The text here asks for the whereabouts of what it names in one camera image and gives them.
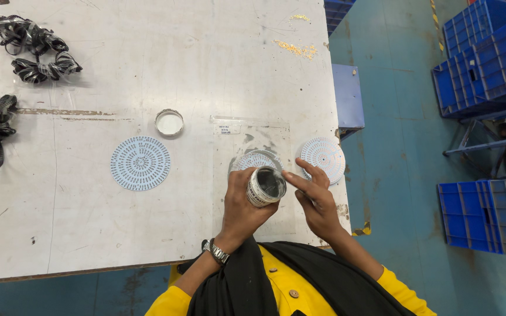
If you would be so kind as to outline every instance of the white worktable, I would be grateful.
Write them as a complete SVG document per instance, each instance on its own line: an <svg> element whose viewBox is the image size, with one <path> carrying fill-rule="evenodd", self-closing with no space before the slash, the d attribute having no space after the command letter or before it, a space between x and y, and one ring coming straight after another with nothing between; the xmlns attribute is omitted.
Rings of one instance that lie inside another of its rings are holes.
<svg viewBox="0 0 506 316"><path fill-rule="evenodd" d="M337 129L322 0L11 0L0 14L54 30L84 68L72 85L31 88L0 46L0 97L42 109L18 114L17 133L4 140L0 278L195 257L219 231L234 157L265 145L301 174L292 162L303 144ZM296 14L310 20L289 22ZM317 53L310 61L273 40ZM165 108L184 117L175 138L153 125ZM232 121L241 130L215 134ZM136 135L159 139L172 159L166 180L143 192L119 186L109 169L116 146ZM350 231L344 181L331 191ZM291 186L255 236L325 245Z"/></svg>

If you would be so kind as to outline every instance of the wristwatch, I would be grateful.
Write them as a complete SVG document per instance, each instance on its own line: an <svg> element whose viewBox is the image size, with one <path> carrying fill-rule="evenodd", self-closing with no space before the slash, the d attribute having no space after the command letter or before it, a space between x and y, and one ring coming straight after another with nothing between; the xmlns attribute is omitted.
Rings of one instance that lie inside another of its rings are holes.
<svg viewBox="0 0 506 316"><path fill-rule="evenodd" d="M229 255L214 244L214 238L207 241L202 249L209 251L210 254L212 254L212 257L214 257L214 260L216 260L216 262L218 262L218 264L222 267L225 266L225 263L228 261Z"/></svg>

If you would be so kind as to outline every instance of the paper label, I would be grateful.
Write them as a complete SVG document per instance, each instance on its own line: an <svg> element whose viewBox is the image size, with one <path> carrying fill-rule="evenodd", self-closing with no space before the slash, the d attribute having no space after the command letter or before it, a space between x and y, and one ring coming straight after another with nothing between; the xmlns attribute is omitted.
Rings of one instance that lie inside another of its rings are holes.
<svg viewBox="0 0 506 316"><path fill-rule="evenodd" d="M215 125L214 134L239 134L241 133L241 125Z"/></svg>

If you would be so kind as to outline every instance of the wrist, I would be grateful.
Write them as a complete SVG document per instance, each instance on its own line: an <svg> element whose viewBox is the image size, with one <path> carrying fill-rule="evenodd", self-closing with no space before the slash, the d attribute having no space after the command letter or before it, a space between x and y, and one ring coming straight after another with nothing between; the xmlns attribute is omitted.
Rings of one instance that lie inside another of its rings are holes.
<svg viewBox="0 0 506 316"><path fill-rule="evenodd" d="M214 244L228 255L231 255L242 243L243 240L222 233L216 235L214 238Z"/></svg>
<svg viewBox="0 0 506 316"><path fill-rule="evenodd" d="M348 233L348 231L345 228L341 227L341 228L336 229L333 233L331 233L327 237L327 239L325 239L325 238L322 238L322 239L327 241L327 243L331 247L333 247L333 245L336 245L336 244L340 243L341 241L344 241L350 237L352 237L352 236Z"/></svg>

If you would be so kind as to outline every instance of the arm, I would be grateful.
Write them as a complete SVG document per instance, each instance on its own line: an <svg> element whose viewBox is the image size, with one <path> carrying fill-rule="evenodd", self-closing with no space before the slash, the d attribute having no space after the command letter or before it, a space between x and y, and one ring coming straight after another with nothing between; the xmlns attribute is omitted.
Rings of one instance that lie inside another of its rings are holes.
<svg viewBox="0 0 506 316"><path fill-rule="evenodd" d="M239 248L278 210L278 202L258 209L247 200L247 182L255 169L248 168L229 174L222 227L214 238L214 244L228 255ZM220 265L208 251L205 251L165 293L156 299L146 316L186 315L188 304L196 289L218 269Z"/></svg>
<svg viewBox="0 0 506 316"><path fill-rule="evenodd" d="M214 238L214 244L228 255L239 248L278 210L278 202L258 209L247 200L247 182L255 169L252 167L233 171L229 175L222 228L220 234ZM173 285L193 296L206 277L218 269L220 265L205 251Z"/></svg>
<svg viewBox="0 0 506 316"><path fill-rule="evenodd" d="M296 158L296 163L312 175L312 181L286 171L282 174L299 189L295 194L304 208L307 225L314 234L329 243L337 255L378 280L384 267L341 226L333 194L327 190L329 178L325 172L300 158Z"/></svg>
<svg viewBox="0 0 506 316"><path fill-rule="evenodd" d="M296 158L296 163L312 175L308 181L293 173L283 171L286 180L297 187L296 198L304 209L307 225L319 238L331 245L335 253L366 272L397 299L404 307L418 316L436 316L425 300L417 297L395 274L384 268L341 226L337 206L329 190L329 178L322 169Z"/></svg>

